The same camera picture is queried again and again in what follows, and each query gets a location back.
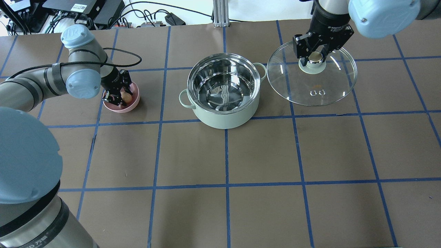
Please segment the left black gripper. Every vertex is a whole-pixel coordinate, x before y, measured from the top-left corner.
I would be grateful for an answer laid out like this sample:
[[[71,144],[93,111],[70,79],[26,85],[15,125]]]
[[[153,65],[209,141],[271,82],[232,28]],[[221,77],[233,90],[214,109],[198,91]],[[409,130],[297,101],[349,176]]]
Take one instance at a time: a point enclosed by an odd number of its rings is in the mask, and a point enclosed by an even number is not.
[[[127,106],[122,96],[133,96],[130,90],[131,78],[127,70],[113,69],[109,75],[103,77],[103,101],[115,106]]]

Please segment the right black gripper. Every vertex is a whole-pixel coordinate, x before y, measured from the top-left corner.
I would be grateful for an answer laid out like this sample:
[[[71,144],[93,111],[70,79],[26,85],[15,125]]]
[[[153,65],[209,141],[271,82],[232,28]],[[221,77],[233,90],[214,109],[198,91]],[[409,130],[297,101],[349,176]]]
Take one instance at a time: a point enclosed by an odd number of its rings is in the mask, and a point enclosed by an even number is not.
[[[354,34],[352,27],[347,24],[341,27],[326,27],[317,32],[309,30],[306,34],[296,34],[293,36],[293,46],[295,55],[299,56],[302,66],[309,62],[309,56],[315,52],[318,47],[321,49],[322,63],[325,63],[328,55],[334,50],[341,49]]]

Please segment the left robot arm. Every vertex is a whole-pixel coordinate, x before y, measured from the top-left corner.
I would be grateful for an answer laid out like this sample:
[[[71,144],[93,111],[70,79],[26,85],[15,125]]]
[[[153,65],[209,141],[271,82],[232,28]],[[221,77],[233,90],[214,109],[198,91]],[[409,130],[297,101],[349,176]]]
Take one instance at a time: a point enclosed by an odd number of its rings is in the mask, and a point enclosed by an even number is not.
[[[69,94],[128,112],[140,96],[124,65],[84,25],[61,33],[68,62],[35,66],[1,83],[1,247],[97,248],[59,196],[63,160],[52,132],[29,114],[43,101]]]

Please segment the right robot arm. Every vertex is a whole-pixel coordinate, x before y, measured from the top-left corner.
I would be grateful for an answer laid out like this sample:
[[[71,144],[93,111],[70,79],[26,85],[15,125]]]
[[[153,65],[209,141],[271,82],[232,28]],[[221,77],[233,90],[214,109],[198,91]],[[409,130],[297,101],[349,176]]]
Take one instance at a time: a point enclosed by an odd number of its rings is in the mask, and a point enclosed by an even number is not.
[[[366,38],[394,35],[414,20],[439,19],[439,0],[314,0],[310,28],[293,36],[300,68],[320,66],[353,36],[353,21]]]

